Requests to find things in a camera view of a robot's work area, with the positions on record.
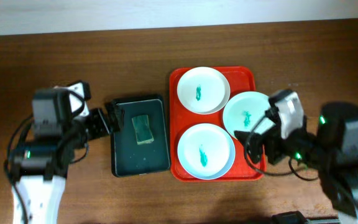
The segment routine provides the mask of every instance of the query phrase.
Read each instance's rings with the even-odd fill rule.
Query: white bowl
[[[178,158],[193,177],[213,180],[232,167],[236,148],[230,135],[214,124],[197,124],[187,129],[178,143]]]
[[[251,131],[269,108],[269,97],[263,93],[247,91],[237,94],[229,100],[223,110],[224,127],[236,138],[234,131]],[[271,120],[264,119],[255,132],[262,134],[273,125]]]
[[[226,105],[230,85],[219,71],[198,67],[187,71],[179,80],[177,93],[180,103],[197,114],[211,114]]]

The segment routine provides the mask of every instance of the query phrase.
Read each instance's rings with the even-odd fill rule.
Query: sponge
[[[149,125],[149,116],[140,115],[132,118],[132,124],[134,125],[136,142],[138,145],[150,144],[154,141],[152,131]]]

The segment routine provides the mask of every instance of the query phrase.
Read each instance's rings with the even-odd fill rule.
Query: wooden table
[[[315,132],[324,102],[358,104],[358,19],[1,36],[0,223],[12,220],[5,148],[31,113],[36,89],[82,79],[91,85],[91,108],[148,93],[162,94],[168,106],[174,69],[218,65],[250,68],[257,90],[268,95],[296,90]],[[90,146],[89,156],[70,167],[59,223],[236,222],[294,210],[306,217],[336,215],[318,181],[291,176],[189,184],[169,171],[116,178],[109,138]]]

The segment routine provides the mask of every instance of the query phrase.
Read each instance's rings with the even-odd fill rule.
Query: green led light
[[[320,123],[321,123],[321,124],[325,124],[325,123],[326,123],[326,120],[324,119],[323,116],[320,116]]]
[[[295,159],[296,160],[302,159],[302,156],[301,156],[301,154],[299,152],[295,153]]]

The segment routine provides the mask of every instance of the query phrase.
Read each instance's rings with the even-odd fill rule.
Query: black cable
[[[90,151],[90,145],[89,145],[87,142],[85,143],[85,148],[86,148],[86,151],[85,151],[85,153],[81,156],[81,158],[76,159],[76,160],[74,160],[74,161],[71,161],[70,164],[75,164],[75,163],[77,163],[77,162],[80,162],[81,160],[83,160],[83,159],[88,155],[88,153],[89,153],[89,151]]]
[[[25,139],[27,138],[27,135],[29,134],[31,126],[32,126],[32,123],[29,123],[29,124],[27,124],[27,126],[25,126],[23,128],[22,132],[20,133],[20,137],[19,137],[17,144],[22,144],[23,142],[25,142]]]
[[[62,169],[66,163],[65,151],[67,150],[66,144],[68,144],[73,138],[79,135],[77,129],[75,127],[71,127],[70,130],[62,137],[62,139],[58,142],[56,147],[57,158],[58,158],[58,166]]]
[[[354,206],[358,209],[358,201],[356,201],[353,196],[332,176],[328,175],[329,178],[331,179],[332,183],[335,185],[336,188],[338,188],[338,190],[345,195],[353,204]]]
[[[254,127],[251,129],[251,132],[249,133],[249,135],[248,135],[248,137],[247,137],[246,145],[245,145],[245,149],[244,149],[244,150],[246,150],[246,152],[248,151],[247,148],[249,147],[249,143],[250,143],[251,137],[254,135],[255,130],[258,128],[258,126],[262,123],[262,121],[263,121],[265,118],[266,118],[266,114],[263,115],[263,116],[258,120],[258,122],[256,122],[256,124],[254,125]],[[253,169],[253,170],[255,170],[256,172],[258,172],[258,173],[260,173],[260,174],[263,174],[263,175],[272,176],[272,177],[282,177],[282,176],[294,174],[292,171],[290,171],[290,172],[284,172],[284,173],[271,173],[271,172],[266,172],[266,171],[263,171],[263,170],[260,170],[260,169],[256,168],[256,167],[250,162],[250,160],[248,159],[248,155],[247,155],[247,154],[246,154],[245,158],[246,158],[246,161],[247,161],[248,166],[251,167],[251,169]],[[305,167],[304,167],[304,168],[298,168],[296,171],[301,171],[301,170],[305,170]]]
[[[301,175],[298,174],[298,172],[293,168],[292,166],[292,157],[290,157],[290,160],[288,161],[288,165],[290,166],[291,171],[301,180],[305,180],[305,181],[315,181],[318,180],[318,177],[315,178],[306,178],[306,177],[302,177]]]
[[[14,138],[16,137],[16,134],[20,131],[20,129],[23,127],[23,125],[25,125],[26,122],[28,122],[28,120],[30,120],[32,118],[32,114],[30,116],[28,116],[26,119],[24,119],[19,127],[17,127],[17,129],[13,132],[13,135],[11,137],[11,139],[9,140],[9,144],[7,145],[7,151],[6,151],[6,157],[9,158],[9,155],[11,153],[11,147],[12,147],[12,143]]]
[[[23,198],[22,198],[22,196],[20,195],[19,190],[17,189],[15,183],[14,183],[13,180],[12,180],[12,177],[11,177],[11,175],[10,175],[10,173],[9,173],[9,170],[8,170],[8,168],[7,168],[7,165],[8,165],[8,161],[5,160],[5,161],[4,161],[4,172],[5,172],[5,176],[6,176],[6,178],[8,179],[9,183],[11,184],[11,186],[13,187],[13,190],[15,191],[17,198],[19,199],[20,205],[21,205],[21,207],[22,207],[22,219],[23,219],[23,222],[24,222],[24,224],[28,224],[28,223],[29,223],[29,219],[28,219],[28,217],[27,217],[27,210],[25,209]]]
[[[23,125],[25,125],[26,122],[28,122],[31,118],[32,118],[32,114],[31,114],[30,116],[28,116],[26,119],[24,119],[24,120],[20,123],[19,127],[17,127],[16,130],[13,132],[12,137],[11,137],[11,139],[9,140],[9,143],[8,143],[8,145],[7,145],[7,151],[6,151],[6,156],[7,156],[7,158],[9,158],[9,156],[10,156],[10,154],[11,154],[12,143],[13,143],[13,140],[15,139],[15,137],[16,137],[16,134],[21,130],[21,128],[23,127]],[[15,183],[14,183],[14,181],[13,181],[11,175],[9,174],[8,163],[9,163],[8,160],[5,160],[5,161],[4,161],[4,172],[5,172],[6,178],[8,179],[9,183],[10,183],[11,186],[13,187],[13,189],[14,189],[14,191],[15,191],[15,193],[16,193],[17,198],[18,198],[19,201],[20,201],[20,205],[21,205],[21,207],[22,207],[22,219],[23,219],[23,221],[24,221],[25,224],[28,224],[29,220],[28,220],[28,218],[27,218],[27,211],[26,211],[25,206],[24,206],[23,198],[22,198],[22,196],[20,195],[20,193],[19,193],[19,191],[18,191],[18,189],[17,189],[17,187],[16,187],[16,185],[15,185]]]

